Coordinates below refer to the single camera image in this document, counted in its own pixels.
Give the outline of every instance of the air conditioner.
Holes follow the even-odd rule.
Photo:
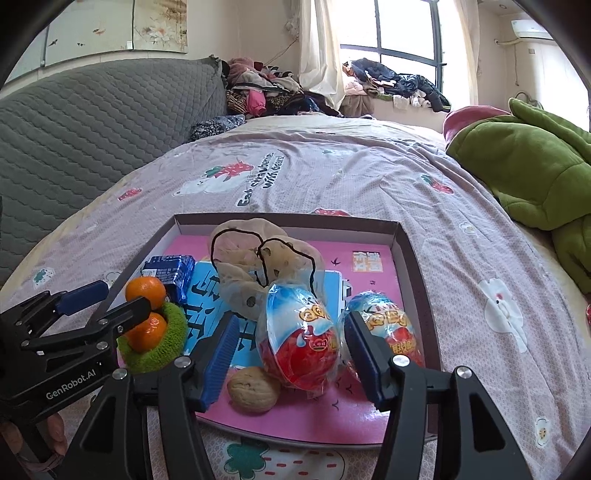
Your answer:
[[[553,40],[552,35],[533,20],[512,20],[511,25],[517,38]]]

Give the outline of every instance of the painting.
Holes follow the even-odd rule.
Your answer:
[[[46,66],[125,50],[132,41],[133,0],[75,0],[49,26]]]
[[[30,43],[30,45],[22,54],[21,58],[18,59],[17,64],[12,69],[12,72],[8,76],[7,82],[14,80],[21,75],[32,72],[41,66],[41,62],[44,57],[45,39],[47,36],[47,29],[41,30],[38,36]]]
[[[135,0],[134,49],[186,53],[186,0]]]

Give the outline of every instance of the green knitted ring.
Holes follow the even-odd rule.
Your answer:
[[[187,318],[183,309],[165,301],[161,310],[162,316],[168,321],[166,332],[156,348],[146,353],[134,351],[127,342],[127,338],[117,338],[117,345],[126,368],[133,374],[155,372],[168,365],[183,353],[187,340]]]

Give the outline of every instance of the orange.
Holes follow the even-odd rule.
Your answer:
[[[134,300],[146,297],[150,301],[152,310],[162,308],[166,298],[166,288],[156,277],[138,277],[130,281],[125,287],[125,299]]]
[[[167,323],[162,315],[151,312],[148,320],[133,327],[125,334],[129,346],[138,353],[156,348],[166,332]]]

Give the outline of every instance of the window frame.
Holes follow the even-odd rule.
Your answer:
[[[378,0],[374,0],[375,7],[375,26],[377,34],[377,47],[364,47],[362,45],[350,45],[342,43],[340,48],[347,50],[360,50],[360,51],[372,51],[379,55],[380,61],[382,61],[382,55],[389,57],[398,57],[399,59],[413,60],[419,63],[424,63],[435,67],[435,86],[441,92],[443,88],[443,67],[446,65],[443,63],[443,50],[441,49],[441,23],[439,21],[439,9],[437,8],[437,2],[439,0],[420,0],[427,2],[431,9],[431,26],[433,30],[433,59],[421,57],[412,53],[404,51],[390,50],[389,48],[382,48],[382,30],[379,19],[379,5]]]

